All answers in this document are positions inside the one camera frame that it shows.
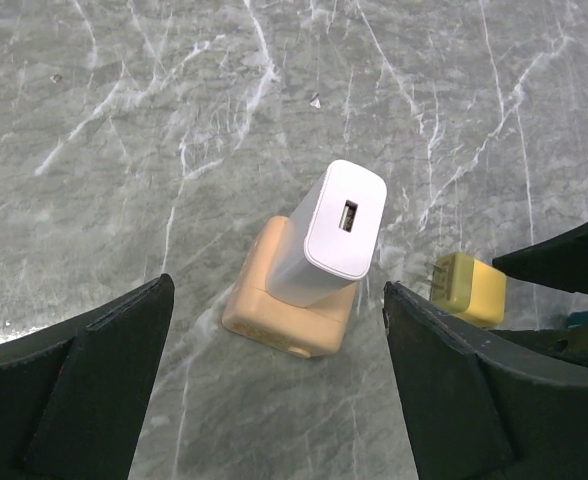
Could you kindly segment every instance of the metal prong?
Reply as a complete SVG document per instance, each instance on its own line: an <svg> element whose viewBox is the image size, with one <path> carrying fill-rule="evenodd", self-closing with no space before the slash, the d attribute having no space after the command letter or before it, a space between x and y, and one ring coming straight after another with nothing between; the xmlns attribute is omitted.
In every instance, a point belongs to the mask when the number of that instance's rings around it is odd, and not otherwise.
<svg viewBox="0 0 588 480"><path fill-rule="evenodd" d="M442 283L439 282L435 282L434 280L429 280L429 284L432 287L436 287L436 288L445 288L445 285L443 285Z"/></svg>
<svg viewBox="0 0 588 480"><path fill-rule="evenodd" d="M428 286L431 286L432 285L432 280L430 280L427 277L421 277L421 276L419 276L417 281L419 283L422 283L423 285L428 285Z"/></svg>
<svg viewBox="0 0 588 480"><path fill-rule="evenodd" d="M437 272L444 272L445 271L445 269L443 267L441 267L440 265L437 265L435 263L432 263L432 262L425 262L425 266L432 267Z"/></svg>

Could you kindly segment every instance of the tan power adapter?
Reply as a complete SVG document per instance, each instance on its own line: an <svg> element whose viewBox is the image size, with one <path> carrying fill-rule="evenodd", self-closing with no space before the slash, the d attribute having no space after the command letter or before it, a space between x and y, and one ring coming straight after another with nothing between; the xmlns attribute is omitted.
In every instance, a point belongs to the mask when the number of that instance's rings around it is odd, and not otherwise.
<svg viewBox="0 0 588 480"><path fill-rule="evenodd" d="M272 217L254 242L223 312L223 325L299 357L336 353L358 282L308 307L284 303L267 293L266 279L288 222L287 217Z"/></svg>
<svg viewBox="0 0 588 480"><path fill-rule="evenodd" d="M505 317L507 277L476 258L452 253L436 262L430 301L478 327L499 325Z"/></svg>

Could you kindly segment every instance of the charger block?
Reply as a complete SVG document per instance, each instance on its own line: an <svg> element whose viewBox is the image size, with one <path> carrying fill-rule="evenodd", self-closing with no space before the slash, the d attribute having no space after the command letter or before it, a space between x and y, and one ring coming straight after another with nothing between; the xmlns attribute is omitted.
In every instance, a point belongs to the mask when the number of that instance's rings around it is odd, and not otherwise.
<svg viewBox="0 0 588 480"><path fill-rule="evenodd" d="M430 301L473 325L493 327L505 318L506 289L503 272L457 252L434 265Z"/></svg>
<svg viewBox="0 0 588 480"><path fill-rule="evenodd" d="M254 242L223 312L223 325L299 357L330 355L343 342L358 283L309 307L296 307L267 293L266 278L289 221L272 217Z"/></svg>
<svg viewBox="0 0 588 480"><path fill-rule="evenodd" d="M290 305L309 307L362 280L386 198L387 186L374 172L333 161L289 216L267 291Z"/></svg>

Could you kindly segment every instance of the small debris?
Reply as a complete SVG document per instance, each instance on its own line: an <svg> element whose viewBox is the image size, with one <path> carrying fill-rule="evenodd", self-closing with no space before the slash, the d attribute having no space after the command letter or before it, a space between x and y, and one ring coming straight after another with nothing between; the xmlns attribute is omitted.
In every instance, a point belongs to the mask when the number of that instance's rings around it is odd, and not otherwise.
<svg viewBox="0 0 588 480"><path fill-rule="evenodd" d="M314 93L310 98L310 106L314 108L321 108L321 98L318 93Z"/></svg>

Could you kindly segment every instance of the usb port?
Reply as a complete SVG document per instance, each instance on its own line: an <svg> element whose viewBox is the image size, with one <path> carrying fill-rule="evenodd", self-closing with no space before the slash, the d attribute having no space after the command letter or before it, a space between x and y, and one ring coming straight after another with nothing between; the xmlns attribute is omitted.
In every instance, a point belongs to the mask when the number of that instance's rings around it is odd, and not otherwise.
<svg viewBox="0 0 588 480"><path fill-rule="evenodd" d="M350 202L349 200L345 202L345 207L343 207L343 215L341 215L341 223L338 225L341 230L345 230L346 232L352 231L357 208L358 205L354 202Z"/></svg>

